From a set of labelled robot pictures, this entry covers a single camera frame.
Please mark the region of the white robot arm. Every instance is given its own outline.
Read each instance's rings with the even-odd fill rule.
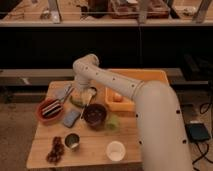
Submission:
[[[75,86],[82,91],[94,79],[135,102],[144,171],[192,171],[181,109],[173,89],[159,81],[143,82],[115,74],[98,65],[94,54],[76,60]]]

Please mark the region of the snack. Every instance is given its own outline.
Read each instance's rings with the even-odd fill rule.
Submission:
[[[52,141],[52,150],[47,154],[46,160],[55,165],[61,160],[64,154],[64,145],[61,142],[61,137],[54,137]]]

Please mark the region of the paper cup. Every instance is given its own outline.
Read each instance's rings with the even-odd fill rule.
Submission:
[[[119,141],[112,141],[108,144],[106,149],[107,157],[113,162],[119,162],[123,160],[126,149],[124,145]]]

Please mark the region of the yellow tray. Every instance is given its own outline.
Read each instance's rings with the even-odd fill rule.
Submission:
[[[146,70],[146,69],[109,69],[109,71],[125,75],[131,78],[150,81],[158,80],[169,85],[166,72],[163,70]],[[114,102],[113,95],[114,91],[110,88],[105,89],[105,103],[111,111],[135,111],[134,103],[128,98],[123,99],[122,102]]]

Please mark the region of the table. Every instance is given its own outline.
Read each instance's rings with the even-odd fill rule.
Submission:
[[[69,84],[69,81],[54,81],[49,85],[46,98],[53,97],[55,89]],[[98,89],[98,94],[93,102],[104,105],[105,87],[92,82],[92,86]],[[65,113],[73,106],[69,100],[64,103]],[[78,120],[73,128],[66,128],[58,122],[54,125],[44,126],[38,123],[35,137],[32,142],[29,157],[27,160],[28,169],[41,168],[65,168],[65,167],[82,167],[82,166],[107,166],[113,164],[106,156],[105,150],[109,142],[118,140],[123,142],[126,147],[126,156],[119,164],[141,165],[140,145],[138,142],[138,132],[136,128],[136,119],[132,112],[116,112],[119,116],[120,129],[117,132],[106,130],[94,131],[90,129],[84,120]],[[70,133],[77,133],[80,136],[80,148],[72,153],[69,148],[65,147],[65,153],[62,160],[57,164],[50,164],[46,161],[46,156],[52,147],[52,139],[55,136],[64,138]]]

